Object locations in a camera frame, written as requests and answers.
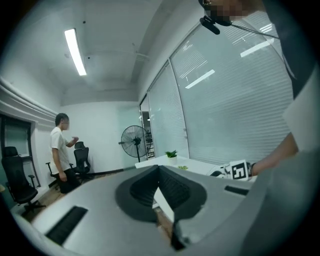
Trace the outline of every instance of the ceiling light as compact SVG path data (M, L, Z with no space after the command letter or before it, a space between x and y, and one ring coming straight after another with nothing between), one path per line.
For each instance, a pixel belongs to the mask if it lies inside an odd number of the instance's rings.
M204 74L203 76L201 76L200 78L198 78L197 80L195 80L193 83L189 84L186 89L190 89L191 87L195 86L196 84L200 83L202 80L206 79L207 77L211 76L213 73L215 73L215 71L213 69L211 69L208 73Z
M241 55L241 57L243 58L243 57L245 57L245 56L247 56L247 55L249 55L249 54L254 53L255 51L257 51L257 50L259 50L259 49L261 49L261 48L263 48L263 47L266 47L266 46L271 45L274 41L275 41L275 40L272 38L272 39L269 40L269 41L265 41L265 42L259 43L259 44L257 44L256 46L254 46L254 47L252 47L252 48L250 48L250 49L248 49L248 50L245 50L245 51L242 52L240 55Z
M79 75L86 76L87 73L79 52L76 30L75 29L67 30L64 32L64 34L65 34L66 42L68 44L73 62L75 64L76 69L79 72Z

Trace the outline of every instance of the black cable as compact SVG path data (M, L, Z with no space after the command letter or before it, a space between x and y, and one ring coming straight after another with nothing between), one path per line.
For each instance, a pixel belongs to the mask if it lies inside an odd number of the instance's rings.
M231 24L231 26L233 26L235 28L238 28L238 29L241 29L241 30L244 30L244 31L248 31L248 32L254 33L254 34L258 34L258 35L261 35L261 36L279 39L279 37L277 37L277 36L274 36L274 35L271 35L271 34L265 34L265 33L262 33L262 32L259 32L259 31L244 27L244 26L238 26L238 25L234 25L234 24Z

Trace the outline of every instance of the person's arm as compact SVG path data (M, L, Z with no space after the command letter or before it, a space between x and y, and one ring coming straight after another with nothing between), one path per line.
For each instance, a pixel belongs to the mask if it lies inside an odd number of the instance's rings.
M266 158L257 162L253 168L254 176L258 175L263 170L275 167L280 161L294 156L298 152L298 147L295 138L291 133L281 142L281 144Z
M61 163L60 163L60 157L59 157L59 149L52 148L52 155L53 155L53 161L55 164L55 167L57 168L59 172L59 177L62 182L67 181L67 176L65 172L62 170Z
M66 146L68 148L72 148L77 142L78 142L79 138L78 137L72 137L71 141L67 141L66 140Z

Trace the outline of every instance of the black slot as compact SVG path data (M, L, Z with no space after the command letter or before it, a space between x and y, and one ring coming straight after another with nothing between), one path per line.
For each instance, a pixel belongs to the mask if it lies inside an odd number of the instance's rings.
M46 234L46 237L61 246L85 216L87 211L88 210L85 208L74 206Z
M246 196L249 193L248 189L245 188L239 188L239 187L234 187L234 186L226 186L224 188L225 191L229 191L231 193L235 193L241 196Z

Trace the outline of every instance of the fan stand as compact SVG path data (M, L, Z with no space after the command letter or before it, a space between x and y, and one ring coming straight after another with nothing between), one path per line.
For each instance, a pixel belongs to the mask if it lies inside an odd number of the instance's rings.
M140 156L139 156L139 148L138 148L138 146L139 146L140 143L141 143L141 139L140 139L140 138L137 138L137 137L134 137L133 143L134 143L134 145L135 145L136 154L137 154L137 156L138 156L138 161L139 161L139 163L140 163Z

